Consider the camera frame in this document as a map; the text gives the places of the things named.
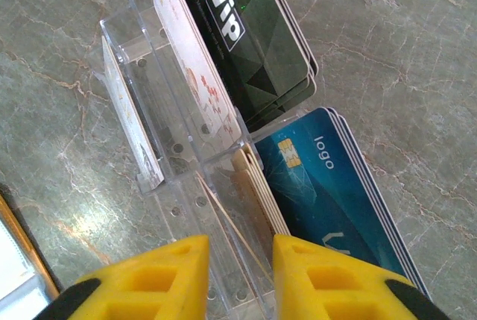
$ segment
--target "marble surface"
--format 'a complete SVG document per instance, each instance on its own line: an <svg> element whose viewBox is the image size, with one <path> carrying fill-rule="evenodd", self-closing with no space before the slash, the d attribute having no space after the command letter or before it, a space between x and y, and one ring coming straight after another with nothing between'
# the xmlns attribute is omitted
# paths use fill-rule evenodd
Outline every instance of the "marble surface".
<svg viewBox="0 0 477 320"><path fill-rule="evenodd" d="M0 0L0 183L61 286L163 244L85 55L122 0ZM288 0L435 302L477 318L477 0Z"/></svg>

